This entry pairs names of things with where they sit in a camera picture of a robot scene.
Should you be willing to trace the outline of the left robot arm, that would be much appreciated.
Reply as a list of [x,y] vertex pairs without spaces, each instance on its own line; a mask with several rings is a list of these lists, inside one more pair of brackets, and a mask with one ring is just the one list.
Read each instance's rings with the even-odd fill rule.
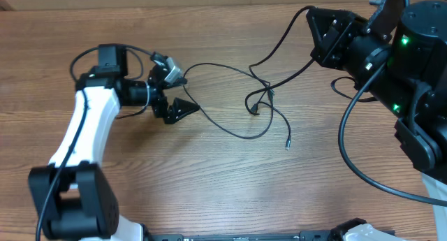
[[97,65],[73,78],[75,108],[64,139],[48,165],[32,168],[28,176],[38,214],[36,240],[152,240],[144,224],[120,214],[101,170],[111,126],[126,106],[152,107],[165,124],[200,107],[180,98],[167,101],[164,90],[187,83],[172,57],[146,51],[154,63],[148,78],[129,78],[127,52],[136,50],[125,44],[98,45]]

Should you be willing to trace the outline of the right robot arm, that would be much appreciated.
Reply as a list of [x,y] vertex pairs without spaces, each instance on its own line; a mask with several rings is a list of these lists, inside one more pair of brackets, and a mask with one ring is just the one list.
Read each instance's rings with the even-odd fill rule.
[[346,71],[359,94],[391,111],[395,137],[420,172],[437,237],[446,239],[446,2],[386,1],[369,19],[310,8],[306,15],[322,67]]

